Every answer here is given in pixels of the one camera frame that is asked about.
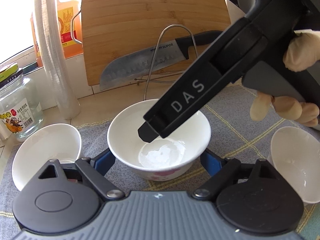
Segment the gloved right hand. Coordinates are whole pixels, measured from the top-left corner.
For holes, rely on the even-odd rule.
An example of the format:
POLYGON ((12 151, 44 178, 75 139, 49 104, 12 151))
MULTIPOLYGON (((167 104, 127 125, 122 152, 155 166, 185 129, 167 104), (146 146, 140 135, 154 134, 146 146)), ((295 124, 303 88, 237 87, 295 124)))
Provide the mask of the gloved right hand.
MULTIPOLYGON (((283 56, 285 67, 293 72, 301 72, 319 60, 319 31, 304 30, 298 32, 283 56)), ((275 112, 287 120, 295 120, 306 127, 318 125, 319 107, 314 103, 299 102, 289 96, 274 97, 257 92, 250 117, 253 121, 261 121, 268 113, 270 106, 275 112)))

